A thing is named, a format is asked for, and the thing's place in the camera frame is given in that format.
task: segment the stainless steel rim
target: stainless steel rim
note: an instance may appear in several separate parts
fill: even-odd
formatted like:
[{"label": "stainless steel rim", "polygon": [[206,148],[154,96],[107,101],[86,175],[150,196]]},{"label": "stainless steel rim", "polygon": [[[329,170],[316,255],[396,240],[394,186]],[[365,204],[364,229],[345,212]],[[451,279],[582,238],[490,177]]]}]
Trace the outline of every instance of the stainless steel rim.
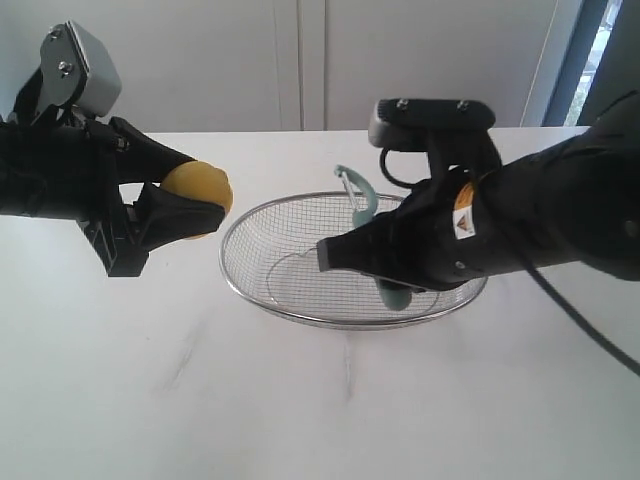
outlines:
[{"label": "stainless steel rim", "polygon": [[[255,213],[261,210],[265,210],[274,205],[294,202],[296,200],[303,200],[308,198],[336,197],[336,196],[347,197],[348,195],[344,191],[313,192],[313,193],[292,195],[289,197],[282,197],[282,198],[278,198],[278,199],[260,204],[257,207],[254,207],[249,211],[247,211],[246,213],[244,213],[243,215],[241,215],[235,222],[233,222],[233,224],[229,227],[229,229],[225,233],[224,238],[222,239],[222,245],[220,246],[220,251],[218,254],[218,262],[220,265],[220,270],[222,271],[222,276],[224,277],[229,287],[244,300],[276,316],[285,317],[291,321],[302,323],[305,325],[313,325],[317,327],[333,328],[333,329],[341,329],[341,330],[350,330],[350,329],[382,330],[382,329],[399,328],[403,326],[409,326],[409,325],[415,325],[418,323],[428,322],[430,320],[434,320],[436,318],[439,318],[443,315],[447,315],[451,312],[454,312],[464,307],[465,305],[473,301],[484,290],[487,284],[486,278],[482,279],[483,280],[482,284],[478,287],[478,290],[472,296],[467,298],[462,303],[452,306],[451,308],[433,312],[433,313],[430,313],[429,311],[427,311],[424,315],[411,315],[407,317],[394,318],[393,320],[388,320],[388,321],[377,321],[375,323],[374,322],[363,323],[363,322],[351,321],[351,320],[335,321],[335,320],[323,319],[323,318],[318,318],[318,317],[313,317],[308,315],[302,315],[295,312],[289,312],[289,311],[283,310],[281,307],[278,307],[277,305],[272,305],[252,297],[251,295],[244,292],[238,285],[236,285],[236,283],[231,278],[231,274],[229,273],[225,265],[224,255],[227,250],[227,245],[231,239],[231,236],[233,235],[234,231],[240,224],[242,224],[247,218],[250,218],[251,216],[253,216]],[[399,197],[397,195],[386,195],[386,194],[378,194],[378,198],[385,199],[385,200],[393,200],[398,202],[401,202],[403,200],[402,197]]]}]

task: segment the mesh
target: mesh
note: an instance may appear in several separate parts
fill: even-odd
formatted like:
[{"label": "mesh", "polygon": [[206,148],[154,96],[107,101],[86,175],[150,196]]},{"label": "mesh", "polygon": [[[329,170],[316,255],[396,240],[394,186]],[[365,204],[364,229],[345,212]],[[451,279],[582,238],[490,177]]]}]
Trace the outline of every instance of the mesh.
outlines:
[{"label": "mesh", "polygon": [[[366,201],[356,197],[359,207]],[[401,199],[379,196],[378,212]],[[258,207],[227,233],[220,252],[229,284],[240,295],[290,320],[332,328],[393,328],[427,321],[475,298],[486,279],[448,292],[414,293],[401,312],[382,303],[375,281],[349,271],[320,272],[315,245],[353,228],[345,193],[290,197]]]}]

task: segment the wire mesh basket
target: wire mesh basket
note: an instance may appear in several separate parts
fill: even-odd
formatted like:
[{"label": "wire mesh basket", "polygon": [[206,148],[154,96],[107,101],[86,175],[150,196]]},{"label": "wire mesh basket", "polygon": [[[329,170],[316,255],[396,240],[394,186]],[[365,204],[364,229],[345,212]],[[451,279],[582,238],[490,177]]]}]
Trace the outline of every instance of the wire mesh basket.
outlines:
[{"label": "wire mesh basket", "polygon": [[[364,204],[362,195],[356,196]],[[378,212],[402,199],[378,195]],[[414,293],[402,311],[388,310],[375,281],[350,271],[320,272],[315,245],[353,229],[353,207],[344,192],[282,198],[247,212],[229,229],[220,266],[231,288],[270,313],[295,322],[348,330],[378,330],[429,321],[471,300],[486,279],[447,292]]]}]

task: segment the black cable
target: black cable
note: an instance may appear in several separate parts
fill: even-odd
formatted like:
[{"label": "black cable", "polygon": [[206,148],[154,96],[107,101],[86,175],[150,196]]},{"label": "black cable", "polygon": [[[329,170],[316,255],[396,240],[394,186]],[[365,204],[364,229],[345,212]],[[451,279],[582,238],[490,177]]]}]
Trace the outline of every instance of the black cable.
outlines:
[{"label": "black cable", "polygon": [[382,151],[380,152],[380,170],[382,171],[382,175],[384,175],[384,178],[389,180],[389,182],[394,184],[396,187],[408,188],[409,190],[412,190],[413,187],[415,187],[417,185],[417,183],[409,183],[409,182],[403,182],[402,180],[398,180],[396,177],[391,175],[391,173],[387,169],[387,154],[388,153],[389,153],[389,149],[388,148],[383,148]]},{"label": "black cable", "polygon": [[489,218],[494,223],[498,232],[504,237],[506,240],[506,244],[511,251],[511,254],[516,257],[516,259],[520,262],[520,265],[524,268],[524,270],[529,274],[529,276],[533,279],[534,282],[538,284],[538,286],[562,309],[564,312],[574,321],[574,323],[587,334],[591,340],[593,340],[596,344],[598,344],[604,351],[606,351],[609,355],[615,358],[622,365],[627,367],[633,373],[635,373],[638,377],[640,377],[640,363],[635,359],[627,355],[623,350],[618,348],[611,340],[605,337],[602,333],[600,333],[589,321],[580,313],[578,310],[571,305],[571,303],[562,296],[558,290],[555,289],[553,285],[549,283],[549,281],[542,276],[542,274],[535,267],[533,262],[527,257],[527,255],[518,247],[518,244],[515,240],[511,238],[509,234],[507,234],[506,230],[502,228],[500,222],[497,220],[497,215],[493,211],[493,208],[489,205],[488,202],[485,201],[484,195],[482,194],[477,177],[471,173],[471,183],[474,191],[478,192],[478,198],[482,202],[483,206],[489,213]]}]

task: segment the white table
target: white table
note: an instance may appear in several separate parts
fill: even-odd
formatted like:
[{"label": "white table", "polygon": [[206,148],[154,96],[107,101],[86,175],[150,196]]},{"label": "white table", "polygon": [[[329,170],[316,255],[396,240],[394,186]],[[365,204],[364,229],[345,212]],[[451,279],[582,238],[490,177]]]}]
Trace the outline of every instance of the white table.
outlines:
[{"label": "white table", "polygon": [[[510,161],[574,133],[493,136]],[[156,138],[226,169],[236,202],[218,234],[159,249],[141,278],[107,279],[73,223],[0,218],[0,478],[638,478],[640,380],[524,274],[433,323],[368,333],[290,323],[227,287],[218,247],[250,207],[339,189],[338,162],[397,191],[366,133]],[[640,357],[640,285],[546,273]]]}]

